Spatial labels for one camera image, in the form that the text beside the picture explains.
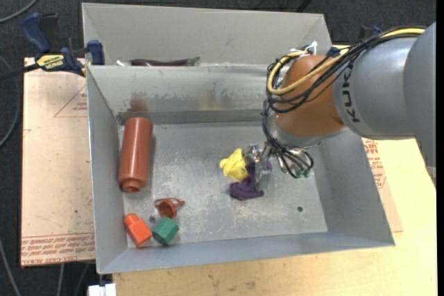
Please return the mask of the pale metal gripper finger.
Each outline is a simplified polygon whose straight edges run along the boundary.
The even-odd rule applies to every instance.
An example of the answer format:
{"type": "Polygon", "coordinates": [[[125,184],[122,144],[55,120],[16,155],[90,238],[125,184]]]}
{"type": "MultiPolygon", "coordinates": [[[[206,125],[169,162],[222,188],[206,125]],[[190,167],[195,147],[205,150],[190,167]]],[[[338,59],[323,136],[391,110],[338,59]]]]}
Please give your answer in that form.
{"type": "Polygon", "coordinates": [[[260,162],[255,165],[255,186],[267,188],[271,181],[272,168],[268,162],[260,162]]]}
{"type": "Polygon", "coordinates": [[[242,157],[246,165],[256,164],[261,159],[261,148],[258,145],[249,145],[242,150],[242,157]]]}

